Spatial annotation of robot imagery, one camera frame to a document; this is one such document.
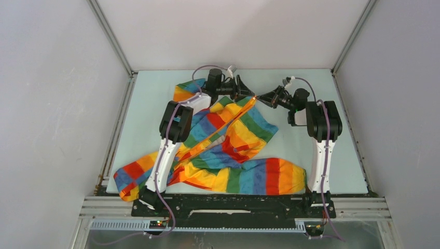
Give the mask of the rainbow striped jacket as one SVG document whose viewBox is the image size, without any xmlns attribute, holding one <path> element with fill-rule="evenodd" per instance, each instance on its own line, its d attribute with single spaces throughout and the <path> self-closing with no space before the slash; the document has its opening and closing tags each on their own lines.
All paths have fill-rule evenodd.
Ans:
<svg viewBox="0 0 440 249">
<path fill-rule="evenodd" d="M 255 96 L 241 100 L 225 96 L 195 114 L 167 184 L 270 196 L 305 189 L 305 169 L 281 158 L 257 158 L 278 128 L 262 116 L 256 102 Z"/>
</svg>

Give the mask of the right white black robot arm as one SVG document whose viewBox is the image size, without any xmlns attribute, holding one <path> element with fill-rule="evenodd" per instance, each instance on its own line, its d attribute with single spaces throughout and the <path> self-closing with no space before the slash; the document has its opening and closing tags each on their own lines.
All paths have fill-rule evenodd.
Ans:
<svg viewBox="0 0 440 249">
<path fill-rule="evenodd" d="M 306 127 L 312 140 L 311 175 L 308 176 L 302 211 L 309 217 L 317 216 L 331 203 L 329 171 L 331 156 L 342 133 L 342 121 L 334 101 L 309 101 L 310 93 L 298 88 L 290 94 L 283 86 L 257 96 L 269 107 L 288 110 L 287 123 L 293 127 Z"/>
</svg>

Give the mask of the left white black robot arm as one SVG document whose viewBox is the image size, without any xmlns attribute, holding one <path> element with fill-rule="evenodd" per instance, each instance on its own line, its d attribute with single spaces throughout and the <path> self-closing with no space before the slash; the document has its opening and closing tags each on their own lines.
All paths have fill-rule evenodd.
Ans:
<svg viewBox="0 0 440 249">
<path fill-rule="evenodd" d="M 212 106 L 220 95 L 229 95 L 233 100 L 252 96 L 253 92 L 245 86 L 234 73 L 234 65 L 228 68 L 208 65 L 209 74 L 202 85 L 193 79 L 197 91 L 182 101 L 170 101 L 162 117 L 159 133 L 161 136 L 158 157 L 150 177 L 140 189 L 138 200 L 151 216 L 158 216 L 167 205 L 162 194 L 167 187 L 167 178 L 179 147 L 187 140 L 194 114 Z"/>
</svg>

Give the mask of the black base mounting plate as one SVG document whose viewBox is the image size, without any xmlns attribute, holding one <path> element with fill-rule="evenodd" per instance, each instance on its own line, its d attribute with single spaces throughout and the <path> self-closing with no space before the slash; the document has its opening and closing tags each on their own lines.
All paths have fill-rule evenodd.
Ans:
<svg viewBox="0 0 440 249">
<path fill-rule="evenodd" d="M 323 207 L 305 207 L 300 195 L 261 196 L 224 194 L 166 194 L 164 207 L 154 211 L 135 200 L 131 215 L 142 218 L 169 218 L 176 226 L 219 228 L 292 228 L 300 219 L 323 221 Z"/>
</svg>

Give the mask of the right aluminium corner post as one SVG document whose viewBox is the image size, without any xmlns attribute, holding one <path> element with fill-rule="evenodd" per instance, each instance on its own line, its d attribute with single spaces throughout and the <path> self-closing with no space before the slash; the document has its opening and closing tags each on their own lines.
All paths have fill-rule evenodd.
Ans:
<svg viewBox="0 0 440 249">
<path fill-rule="evenodd" d="M 376 7 L 378 0 L 368 0 L 360 17 L 358 18 L 353 30 L 351 31 L 342 51 L 340 52 L 333 68 L 332 68 L 332 74 L 333 76 L 336 76 L 338 74 L 338 71 L 342 67 L 346 57 L 348 56 L 348 53 L 350 52 L 352 46 L 354 45 L 356 39 L 360 35 L 365 23 L 367 22 L 368 18 L 374 11 L 374 8 Z"/>
</svg>

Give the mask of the aluminium corner post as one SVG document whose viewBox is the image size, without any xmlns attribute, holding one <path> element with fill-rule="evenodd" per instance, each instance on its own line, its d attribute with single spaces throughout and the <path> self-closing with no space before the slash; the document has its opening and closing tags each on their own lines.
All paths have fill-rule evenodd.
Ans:
<svg viewBox="0 0 440 249">
<path fill-rule="evenodd" d="M 342 51 L 340 52 L 333 68 L 332 68 L 332 74 L 333 76 L 336 76 L 338 74 L 338 71 L 342 67 L 346 57 L 348 56 L 348 53 L 350 52 L 352 46 L 354 45 L 356 39 L 360 35 L 365 23 L 367 22 L 368 18 L 374 11 L 374 8 L 376 7 L 378 0 L 368 0 L 360 17 L 358 18 L 353 30 L 351 31 Z"/>
<path fill-rule="evenodd" d="M 87 3 L 89 4 L 89 7 L 91 8 L 91 11 L 95 15 L 100 27 L 102 28 L 105 36 L 107 37 L 107 40 L 109 41 L 110 46 L 112 47 L 113 51 L 115 52 L 117 58 L 119 59 L 120 63 L 122 64 L 125 72 L 128 74 L 129 77 L 133 77 L 135 74 L 134 70 L 132 69 L 99 1 L 97 0 L 87 0 Z"/>
</svg>

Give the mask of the left aluminium corner post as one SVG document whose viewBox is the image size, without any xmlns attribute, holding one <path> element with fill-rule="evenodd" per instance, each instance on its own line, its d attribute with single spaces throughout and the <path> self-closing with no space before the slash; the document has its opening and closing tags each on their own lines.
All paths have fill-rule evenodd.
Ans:
<svg viewBox="0 0 440 249">
<path fill-rule="evenodd" d="M 91 8 L 91 11 L 95 15 L 100 27 L 102 28 L 105 36 L 107 37 L 107 40 L 109 41 L 110 46 L 112 47 L 113 51 L 115 52 L 117 58 L 119 59 L 120 63 L 122 64 L 125 72 L 128 74 L 129 77 L 133 77 L 135 74 L 134 70 L 132 69 L 99 1 L 97 0 L 87 0 L 87 3 L 89 4 L 89 7 Z"/>
</svg>

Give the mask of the aluminium front frame rail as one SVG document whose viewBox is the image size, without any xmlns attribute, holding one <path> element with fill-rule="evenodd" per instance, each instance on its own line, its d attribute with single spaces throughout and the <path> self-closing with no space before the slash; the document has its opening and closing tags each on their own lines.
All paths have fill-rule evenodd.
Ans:
<svg viewBox="0 0 440 249">
<path fill-rule="evenodd" d="M 196 214 L 263 214 L 274 218 L 319 220 L 323 208 L 306 207 L 297 196 L 262 197 L 234 195 L 168 195 L 165 197 L 176 218 L 190 219 Z M 333 197 L 328 213 L 340 221 L 391 220 L 384 198 Z M 86 197 L 81 218 L 153 218 L 169 216 L 167 210 L 153 211 L 138 201 L 124 202 L 117 197 Z"/>
</svg>

